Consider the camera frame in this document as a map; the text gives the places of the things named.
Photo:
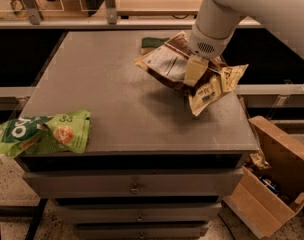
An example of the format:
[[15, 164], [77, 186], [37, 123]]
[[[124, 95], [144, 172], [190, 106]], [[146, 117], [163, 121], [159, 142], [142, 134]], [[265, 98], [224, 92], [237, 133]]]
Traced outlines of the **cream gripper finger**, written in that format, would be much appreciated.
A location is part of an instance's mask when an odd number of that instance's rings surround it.
[[187, 62], [187, 69], [183, 83], [194, 87], [208, 68], [209, 61], [199, 55], [191, 55]]

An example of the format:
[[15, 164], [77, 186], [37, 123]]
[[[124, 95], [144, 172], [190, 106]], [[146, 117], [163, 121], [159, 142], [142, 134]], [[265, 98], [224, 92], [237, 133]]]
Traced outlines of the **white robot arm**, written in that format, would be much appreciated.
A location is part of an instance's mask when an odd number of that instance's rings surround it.
[[205, 58], [254, 64], [248, 83], [304, 81], [304, 0], [202, 0], [189, 45]]

